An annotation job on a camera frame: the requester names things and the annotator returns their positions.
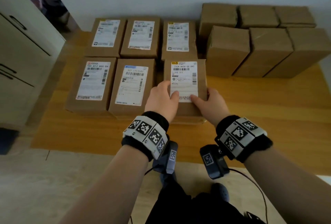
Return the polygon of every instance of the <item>foot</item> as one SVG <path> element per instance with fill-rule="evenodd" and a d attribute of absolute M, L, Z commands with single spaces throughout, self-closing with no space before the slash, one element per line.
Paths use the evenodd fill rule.
<path fill-rule="evenodd" d="M 173 174 L 163 174 L 161 173 L 160 174 L 160 180 L 161 180 L 161 183 L 162 183 L 162 186 L 164 187 L 165 185 L 167 185 L 171 180 L 175 180 L 177 181 L 177 178 L 176 178 L 176 174 L 175 172 L 173 172 Z"/>
<path fill-rule="evenodd" d="M 226 187 L 224 185 L 222 185 L 221 183 L 213 184 L 210 194 L 221 198 L 223 201 L 226 201 L 226 202 L 230 201 L 229 192 L 226 189 Z"/>

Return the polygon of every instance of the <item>dark clothing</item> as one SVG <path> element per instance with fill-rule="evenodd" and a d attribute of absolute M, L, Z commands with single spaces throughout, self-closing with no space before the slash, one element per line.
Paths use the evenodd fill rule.
<path fill-rule="evenodd" d="M 146 224 L 220 224 L 261 223 L 245 218 L 234 206 L 219 196 L 200 193 L 195 198 L 186 195 L 172 178 L 165 181 Z"/>

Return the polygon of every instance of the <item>cabinet handle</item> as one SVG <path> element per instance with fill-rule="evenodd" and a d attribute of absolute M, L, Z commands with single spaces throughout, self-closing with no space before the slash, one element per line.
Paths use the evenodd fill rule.
<path fill-rule="evenodd" d="M 13 78 L 11 76 L 7 76 L 6 74 L 3 74 L 2 72 L 0 72 L 0 75 L 4 75 L 5 77 L 9 78 L 10 80 L 13 80 Z"/>
<path fill-rule="evenodd" d="M 22 23 L 20 23 L 20 21 L 17 20 L 15 17 L 13 17 L 13 16 L 9 16 L 9 17 L 10 17 L 14 22 L 18 23 L 18 24 L 22 27 L 23 30 L 27 30 L 27 28 L 26 28 Z"/>
<path fill-rule="evenodd" d="M 0 64 L 0 66 L 5 67 L 6 69 L 9 69 L 10 71 L 12 71 L 12 72 L 15 73 L 15 74 L 17 73 L 17 71 L 14 71 L 13 69 L 7 67 L 7 66 L 4 65 L 4 64 Z"/>

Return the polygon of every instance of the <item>person's left arm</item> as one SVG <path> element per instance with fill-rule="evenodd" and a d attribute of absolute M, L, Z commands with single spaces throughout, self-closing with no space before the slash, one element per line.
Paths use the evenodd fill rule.
<path fill-rule="evenodd" d="M 179 93 L 171 98 L 163 81 L 151 89 L 144 116 L 150 117 L 165 130 L 176 115 Z M 124 137 L 101 178 L 66 213 L 60 224 L 122 224 L 128 223 L 151 152 L 132 137 Z"/>

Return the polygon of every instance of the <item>wooden table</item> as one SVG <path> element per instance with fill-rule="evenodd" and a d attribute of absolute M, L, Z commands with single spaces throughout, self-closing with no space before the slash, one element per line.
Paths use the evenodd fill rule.
<path fill-rule="evenodd" d="M 114 155 L 121 147 L 128 121 L 83 117 L 64 110 L 77 63 L 83 56 L 88 32 L 78 32 L 61 54 L 67 64 L 31 144 L 32 148 Z M 274 146 L 315 174 L 331 175 L 331 99 L 318 65 L 293 79 L 221 79 L 208 76 L 232 113 L 248 117 L 268 132 Z M 210 123 L 172 125 L 178 161 L 202 163 L 200 147 L 214 143 Z M 237 161 L 229 166 L 242 167 Z"/>

